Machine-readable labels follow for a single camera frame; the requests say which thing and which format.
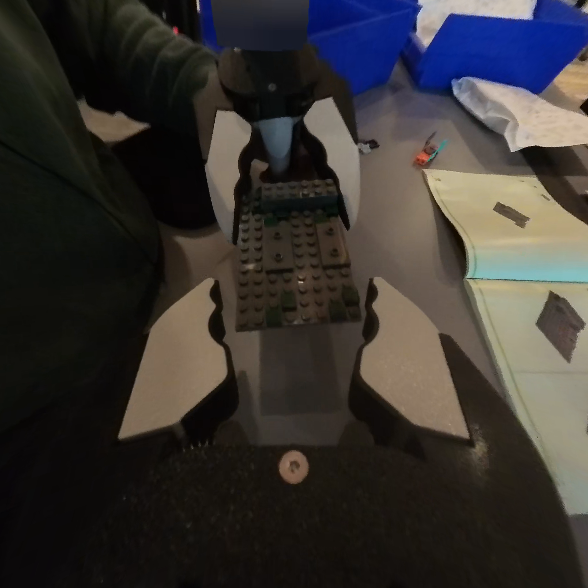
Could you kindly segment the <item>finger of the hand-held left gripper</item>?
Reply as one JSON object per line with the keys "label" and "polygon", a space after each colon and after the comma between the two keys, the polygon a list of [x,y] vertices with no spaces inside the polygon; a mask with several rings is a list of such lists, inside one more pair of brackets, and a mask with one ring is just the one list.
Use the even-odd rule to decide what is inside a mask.
{"label": "finger of the hand-held left gripper", "polygon": [[300,140],[316,174],[332,179],[339,191],[339,216],[349,231],[359,215],[359,150],[332,97],[317,100],[300,123]]}
{"label": "finger of the hand-held left gripper", "polygon": [[205,164],[210,201],[220,231],[226,240],[236,243],[235,190],[240,180],[239,159],[250,142],[251,125],[233,111],[217,110],[209,154]]}

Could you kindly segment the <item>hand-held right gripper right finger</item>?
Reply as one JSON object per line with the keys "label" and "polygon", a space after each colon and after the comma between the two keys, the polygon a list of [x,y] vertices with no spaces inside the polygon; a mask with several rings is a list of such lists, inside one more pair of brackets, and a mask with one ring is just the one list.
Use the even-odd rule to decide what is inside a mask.
{"label": "hand-held right gripper right finger", "polygon": [[417,305],[371,278],[366,318],[349,389],[349,408],[376,443],[420,443],[471,435],[440,332]]}

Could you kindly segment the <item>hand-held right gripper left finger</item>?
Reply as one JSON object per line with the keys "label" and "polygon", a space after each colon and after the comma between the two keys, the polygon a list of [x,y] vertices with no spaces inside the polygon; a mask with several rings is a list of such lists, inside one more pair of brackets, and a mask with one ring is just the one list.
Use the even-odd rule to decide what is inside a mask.
{"label": "hand-held right gripper left finger", "polygon": [[153,324],[119,440],[158,433],[212,440],[236,412],[239,393],[222,310],[219,282],[208,278]]}

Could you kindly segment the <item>grey long building brick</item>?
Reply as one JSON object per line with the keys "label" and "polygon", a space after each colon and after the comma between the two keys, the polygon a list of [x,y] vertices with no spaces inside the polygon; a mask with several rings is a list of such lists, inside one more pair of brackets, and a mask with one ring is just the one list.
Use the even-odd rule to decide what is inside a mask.
{"label": "grey long building brick", "polygon": [[331,179],[262,183],[254,193],[263,212],[292,212],[337,205],[339,191]]}

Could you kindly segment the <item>grey studded building baseplate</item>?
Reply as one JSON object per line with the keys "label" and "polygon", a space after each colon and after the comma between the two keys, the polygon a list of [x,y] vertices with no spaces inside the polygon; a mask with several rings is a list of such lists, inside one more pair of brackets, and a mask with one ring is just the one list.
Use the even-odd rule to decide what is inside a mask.
{"label": "grey studded building baseplate", "polygon": [[[313,220],[317,209],[263,212],[254,195],[258,187],[243,197],[239,209],[236,330],[269,329],[265,322],[267,306],[281,308],[281,327],[343,323],[330,322],[328,305],[329,300],[342,301],[343,285],[356,287],[351,263],[349,268],[323,268],[320,263],[317,224]],[[338,203],[339,200],[337,205],[318,210],[324,210],[331,218],[339,218],[341,221]],[[292,272],[268,273],[263,268],[263,220],[268,215],[278,218],[279,224],[287,224],[291,228],[295,261]],[[296,293],[298,308],[294,312],[282,310],[281,293],[284,289]],[[346,307],[346,310],[348,319],[345,322],[358,322],[361,319],[360,304]]]}

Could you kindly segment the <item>white instruction booklet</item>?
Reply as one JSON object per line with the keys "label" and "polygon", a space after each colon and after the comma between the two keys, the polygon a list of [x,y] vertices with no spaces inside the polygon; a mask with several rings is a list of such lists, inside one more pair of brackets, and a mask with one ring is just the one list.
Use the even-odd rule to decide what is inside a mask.
{"label": "white instruction booklet", "polygon": [[587,514],[587,225],[536,178],[423,171],[511,407],[570,515]]}

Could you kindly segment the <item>black honeycomb cushion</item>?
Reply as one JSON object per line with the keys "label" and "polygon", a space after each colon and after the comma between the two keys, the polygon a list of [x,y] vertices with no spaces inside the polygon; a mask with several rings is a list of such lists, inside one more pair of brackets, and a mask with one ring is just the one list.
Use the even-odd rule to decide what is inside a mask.
{"label": "black honeycomb cushion", "polygon": [[201,146],[195,136],[152,126],[111,148],[159,222],[187,231],[216,223]]}

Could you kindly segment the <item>grey smooth two-hole tile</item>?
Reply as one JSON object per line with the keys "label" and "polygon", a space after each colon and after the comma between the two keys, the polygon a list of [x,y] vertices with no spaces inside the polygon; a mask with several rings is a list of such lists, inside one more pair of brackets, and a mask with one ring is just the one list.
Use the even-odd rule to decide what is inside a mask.
{"label": "grey smooth two-hole tile", "polygon": [[292,232],[287,224],[263,228],[263,268],[268,273],[292,272]]}
{"label": "grey smooth two-hole tile", "polygon": [[325,269],[350,267],[350,256],[345,241],[345,229],[339,218],[317,224],[320,263]]}

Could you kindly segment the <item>blue plastic bin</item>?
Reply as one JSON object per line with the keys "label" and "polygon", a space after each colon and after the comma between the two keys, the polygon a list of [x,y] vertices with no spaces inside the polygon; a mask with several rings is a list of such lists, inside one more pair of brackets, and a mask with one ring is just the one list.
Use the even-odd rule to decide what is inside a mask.
{"label": "blue plastic bin", "polygon": [[198,1],[213,49],[286,51],[312,46],[358,94],[384,84],[408,40],[415,1]]}
{"label": "blue plastic bin", "polygon": [[537,1],[531,20],[449,15],[423,48],[411,33],[401,52],[419,89],[450,90],[475,77],[543,92],[587,46],[587,15],[563,1]]}

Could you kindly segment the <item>person's green sweater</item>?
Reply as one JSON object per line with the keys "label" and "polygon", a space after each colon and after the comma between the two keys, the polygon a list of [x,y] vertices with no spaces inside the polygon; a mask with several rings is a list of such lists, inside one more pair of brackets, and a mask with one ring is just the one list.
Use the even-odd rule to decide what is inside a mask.
{"label": "person's green sweater", "polygon": [[88,381],[158,286],[156,221],[88,132],[49,8],[1,1],[1,431]]}

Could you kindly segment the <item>crumpled white paper bag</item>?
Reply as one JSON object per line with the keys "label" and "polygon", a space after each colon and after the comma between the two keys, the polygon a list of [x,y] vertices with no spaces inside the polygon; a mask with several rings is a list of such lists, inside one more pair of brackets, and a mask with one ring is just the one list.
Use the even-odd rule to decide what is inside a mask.
{"label": "crumpled white paper bag", "polygon": [[462,77],[452,80],[452,92],[467,112],[504,137],[511,152],[587,144],[586,115],[554,106],[525,89]]}

